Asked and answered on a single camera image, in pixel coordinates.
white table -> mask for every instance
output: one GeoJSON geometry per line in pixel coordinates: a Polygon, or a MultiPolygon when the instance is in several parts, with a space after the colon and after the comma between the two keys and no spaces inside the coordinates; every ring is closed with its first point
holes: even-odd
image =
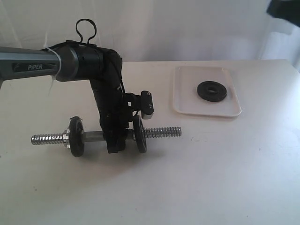
{"type": "Polygon", "coordinates": [[[0,224],[295,225],[300,221],[300,75],[285,60],[127,62],[127,92],[153,94],[146,127],[181,126],[181,138],[147,140],[148,152],[108,154],[86,144],[32,146],[78,115],[99,130],[88,81],[6,81],[0,91],[0,224]],[[234,119],[172,109],[176,66],[225,67],[242,107],[234,119]]]}

